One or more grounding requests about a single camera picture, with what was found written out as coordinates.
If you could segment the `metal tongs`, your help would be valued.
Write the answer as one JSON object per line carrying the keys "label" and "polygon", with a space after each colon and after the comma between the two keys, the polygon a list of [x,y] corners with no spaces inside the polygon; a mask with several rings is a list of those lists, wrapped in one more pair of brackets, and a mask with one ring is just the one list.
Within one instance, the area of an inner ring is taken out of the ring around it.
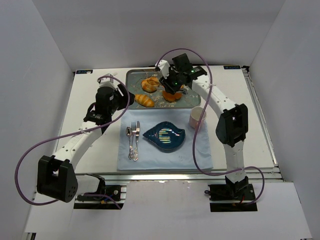
{"label": "metal tongs", "polygon": [[182,94],[184,95],[187,95],[188,94],[188,90],[189,90],[189,87],[188,86],[185,86],[185,85],[182,85],[179,89],[179,92],[181,92]]}

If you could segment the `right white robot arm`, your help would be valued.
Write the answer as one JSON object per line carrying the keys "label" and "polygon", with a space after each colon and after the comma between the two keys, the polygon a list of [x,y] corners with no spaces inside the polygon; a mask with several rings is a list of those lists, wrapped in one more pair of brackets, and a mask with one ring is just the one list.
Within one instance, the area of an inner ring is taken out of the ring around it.
{"label": "right white robot arm", "polygon": [[170,94],[182,86],[189,86],[205,100],[218,117],[215,134],[223,144],[226,173],[225,181],[235,191],[249,184],[244,167],[244,141],[249,130],[248,108],[228,98],[214,83],[210,68],[193,66],[187,54],[172,59],[173,65],[160,59],[155,64],[162,77],[160,83]]}

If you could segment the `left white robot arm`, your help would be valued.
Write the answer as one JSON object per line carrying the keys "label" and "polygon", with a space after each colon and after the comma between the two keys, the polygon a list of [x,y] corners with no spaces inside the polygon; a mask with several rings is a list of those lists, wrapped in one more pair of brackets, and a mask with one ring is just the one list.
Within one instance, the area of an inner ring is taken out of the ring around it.
{"label": "left white robot arm", "polygon": [[106,194],[104,178],[95,174],[77,176],[76,166],[109,127],[115,111],[134,103],[135,95],[122,84],[107,84],[98,88],[79,128],[79,133],[52,156],[42,156],[37,167],[37,192],[65,203],[77,195],[102,198]]}

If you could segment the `striped croissant bread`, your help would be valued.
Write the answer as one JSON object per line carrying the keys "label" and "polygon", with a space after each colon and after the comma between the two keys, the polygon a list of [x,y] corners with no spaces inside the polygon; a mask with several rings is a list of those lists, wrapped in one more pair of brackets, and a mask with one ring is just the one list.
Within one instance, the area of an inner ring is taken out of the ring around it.
{"label": "striped croissant bread", "polygon": [[136,94],[134,100],[141,106],[146,108],[153,108],[155,106],[154,101],[146,94]]}

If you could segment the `round striped bread bun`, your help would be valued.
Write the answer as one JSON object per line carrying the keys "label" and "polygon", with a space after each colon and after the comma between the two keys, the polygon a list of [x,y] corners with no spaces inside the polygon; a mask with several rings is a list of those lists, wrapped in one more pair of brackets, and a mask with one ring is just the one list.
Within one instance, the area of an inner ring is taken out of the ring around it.
{"label": "round striped bread bun", "polygon": [[159,86],[160,86],[160,82],[158,78],[155,76],[146,78],[141,82],[142,89],[148,93],[155,92]]}

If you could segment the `orange cylindrical cake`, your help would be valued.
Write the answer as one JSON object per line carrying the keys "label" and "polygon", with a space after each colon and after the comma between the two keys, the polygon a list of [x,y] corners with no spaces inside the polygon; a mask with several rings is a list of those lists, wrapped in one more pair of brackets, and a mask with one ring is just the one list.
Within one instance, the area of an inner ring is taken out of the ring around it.
{"label": "orange cylindrical cake", "polygon": [[182,93],[181,92],[176,92],[175,94],[171,94],[171,93],[168,93],[166,91],[162,91],[162,96],[163,98],[167,101],[167,102],[175,102],[179,99],[181,99],[182,97]]}

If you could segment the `floral metal tray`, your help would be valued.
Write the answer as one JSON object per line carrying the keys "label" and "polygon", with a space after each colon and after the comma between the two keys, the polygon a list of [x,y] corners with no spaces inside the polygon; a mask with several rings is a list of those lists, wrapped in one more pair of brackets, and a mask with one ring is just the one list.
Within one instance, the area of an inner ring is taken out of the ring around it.
{"label": "floral metal tray", "polygon": [[160,71],[155,71],[153,68],[147,69],[133,69],[129,70],[126,73],[125,84],[128,90],[132,94],[142,94],[147,95],[154,102],[154,107],[156,109],[159,108],[183,108],[183,109],[191,109],[193,107],[197,107],[201,103],[201,97],[195,93],[188,86],[183,86],[185,91],[182,92],[182,97],[177,99],[175,102],[169,102],[164,99],[162,91],[164,91],[164,87],[160,85],[158,89],[152,93],[149,93],[142,88],[142,81],[149,78],[155,77],[158,80],[162,77]]}

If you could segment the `silver spoon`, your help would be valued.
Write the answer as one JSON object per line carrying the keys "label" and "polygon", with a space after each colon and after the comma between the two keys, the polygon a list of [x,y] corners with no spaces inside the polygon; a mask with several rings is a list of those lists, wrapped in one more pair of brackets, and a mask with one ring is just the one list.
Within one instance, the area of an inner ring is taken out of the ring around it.
{"label": "silver spoon", "polygon": [[131,127],[126,127],[126,130],[125,130],[125,133],[126,133],[126,136],[128,137],[128,143],[129,143],[129,153],[128,153],[128,158],[131,160],[133,158],[133,147],[132,147],[132,135],[133,135],[133,132],[132,132],[132,129]]}

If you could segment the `pink mug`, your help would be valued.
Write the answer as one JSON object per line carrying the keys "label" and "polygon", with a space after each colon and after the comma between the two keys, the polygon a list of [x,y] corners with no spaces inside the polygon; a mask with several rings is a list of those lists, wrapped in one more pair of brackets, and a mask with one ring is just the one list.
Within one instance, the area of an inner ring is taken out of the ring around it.
{"label": "pink mug", "polygon": [[202,119],[200,120],[203,110],[204,109],[200,106],[196,106],[191,109],[188,123],[193,129],[195,129],[198,125],[201,127],[205,122],[207,117],[206,112],[203,113]]}

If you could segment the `dark blue leaf plate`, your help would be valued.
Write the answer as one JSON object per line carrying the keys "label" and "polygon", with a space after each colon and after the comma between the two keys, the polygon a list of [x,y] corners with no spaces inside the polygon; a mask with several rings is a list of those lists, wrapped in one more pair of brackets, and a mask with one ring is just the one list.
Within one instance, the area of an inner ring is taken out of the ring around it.
{"label": "dark blue leaf plate", "polygon": [[172,122],[163,121],[142,134],[149,142],[163,151],[175,151],[186,139],[186,131]]}

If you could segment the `silver table knife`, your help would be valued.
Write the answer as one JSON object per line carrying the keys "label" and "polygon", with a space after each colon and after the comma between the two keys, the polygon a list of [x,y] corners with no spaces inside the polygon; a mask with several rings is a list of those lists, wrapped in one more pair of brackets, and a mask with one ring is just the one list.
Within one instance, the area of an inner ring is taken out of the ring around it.
{"label": "silver table knife", "polygon": [[135,130],[135,148],[134,148],[134,152],[133,152],[133,161],[134,162],[136,162],[138,160],[139,136],[140,136],[140,122],[137,121],[136,130]]}

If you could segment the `light blue cloth mat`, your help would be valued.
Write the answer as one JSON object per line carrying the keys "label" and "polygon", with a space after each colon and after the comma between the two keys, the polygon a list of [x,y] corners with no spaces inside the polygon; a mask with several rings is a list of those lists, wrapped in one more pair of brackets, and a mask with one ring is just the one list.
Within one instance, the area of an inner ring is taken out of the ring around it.
{"label": "light blue cloth mat", "polygon": [[[208,128],[189,125],[190,109],[131,109],[121,117],[118,171],[194,170],[213,168]],[[129,159],[126,128],[140,123],[138,159]]]}

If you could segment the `aluminium frame rail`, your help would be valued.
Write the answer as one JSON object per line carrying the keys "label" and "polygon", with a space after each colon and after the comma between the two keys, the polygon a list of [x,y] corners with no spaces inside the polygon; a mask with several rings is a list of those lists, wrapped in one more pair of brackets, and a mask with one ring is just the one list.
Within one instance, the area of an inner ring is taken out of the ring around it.
{"label": "aluminium frame rail", "polygon": [[[225,180],[224,175],[209,176],[202,173],[156,173],[156,174],[115,174],[115,173],[92,173],[93,175],[102,176],[107,181],[200,181],[200,180]],[[279,171],[267,171],[263,173],[266,181],[283,181]],[[250,181],[262,180],[262,175],[257,171],[247,172]]]}

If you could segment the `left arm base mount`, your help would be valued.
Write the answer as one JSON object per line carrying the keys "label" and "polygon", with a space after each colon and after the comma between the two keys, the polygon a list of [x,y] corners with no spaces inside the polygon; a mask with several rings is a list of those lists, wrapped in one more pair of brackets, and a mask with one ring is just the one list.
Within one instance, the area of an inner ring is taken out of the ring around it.
{"label": "left arm base mount", "polygon": [[106,185],[101,193],[79,194],[75,198],[75,210],[120,210],[125,202],[127,187]]}

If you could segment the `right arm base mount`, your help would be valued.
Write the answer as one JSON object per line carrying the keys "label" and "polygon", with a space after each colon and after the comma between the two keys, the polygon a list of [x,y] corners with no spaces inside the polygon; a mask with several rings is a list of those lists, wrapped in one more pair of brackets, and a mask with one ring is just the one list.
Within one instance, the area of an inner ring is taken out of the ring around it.
{"label": "right arm base mount", "polygon": [[251,203],[256,199],[252,184],[232,195],[226,184],[211,184],[204,194],[209,197],[212,213],[257,212],[257,204]]}

